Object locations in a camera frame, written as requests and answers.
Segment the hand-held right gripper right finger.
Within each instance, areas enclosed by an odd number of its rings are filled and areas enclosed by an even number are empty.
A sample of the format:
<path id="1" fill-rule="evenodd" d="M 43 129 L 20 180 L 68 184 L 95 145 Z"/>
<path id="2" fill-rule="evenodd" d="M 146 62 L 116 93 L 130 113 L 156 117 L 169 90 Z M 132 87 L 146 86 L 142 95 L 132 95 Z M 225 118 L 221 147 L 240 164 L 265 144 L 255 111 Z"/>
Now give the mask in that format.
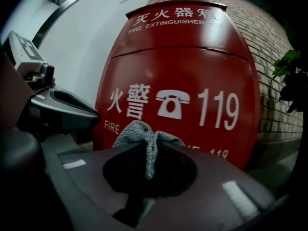
<path id="1" fill-rule="evenodd" d="M 144 142 L 113 157 L 113 189 L 128 196 L 113 217 L 139 230 L 247 230 L 274 203 L 261 183 L 213 155 L 160 142 L 150 180 L 145 161 Z"/>

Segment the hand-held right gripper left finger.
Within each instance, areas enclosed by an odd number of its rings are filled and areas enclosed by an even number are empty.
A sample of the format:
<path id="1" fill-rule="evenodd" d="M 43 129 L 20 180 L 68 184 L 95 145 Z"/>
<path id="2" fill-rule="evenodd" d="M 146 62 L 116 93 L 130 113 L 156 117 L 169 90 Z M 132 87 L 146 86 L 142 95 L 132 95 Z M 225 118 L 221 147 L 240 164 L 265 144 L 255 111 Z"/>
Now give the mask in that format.
<path id="1" fill-rule="evenodd" d="M 103 166 L 115 155 L 139 145 L 135 142 L 114 149 L 60 155 L 50 144 L 42 144 L 46 171 L 73 231 L 133 230 L 113 218 L 124 208 L 128 196 L 110 187 L 103 176 Z"/>

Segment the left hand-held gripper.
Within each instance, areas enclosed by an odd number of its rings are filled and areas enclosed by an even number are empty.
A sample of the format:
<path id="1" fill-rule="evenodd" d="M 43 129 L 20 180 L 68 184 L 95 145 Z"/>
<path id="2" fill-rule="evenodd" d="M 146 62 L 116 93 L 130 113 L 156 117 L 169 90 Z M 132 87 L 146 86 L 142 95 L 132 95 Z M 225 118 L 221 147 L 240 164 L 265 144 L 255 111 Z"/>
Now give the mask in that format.
<path id="1" fill-rule="evenodd" d="M 32 41 L 11 31 L 3 49 L 31 89 L 39 90 L 55 85 L 54 66 L 43 59 Z M 28 110 L 33 120 L 49 129 L 89 129 L 100 122 L 98 112 L 90 104 L 61 90 L 51 90 L 50 95 L 44 99 L 34 96 Z"/>

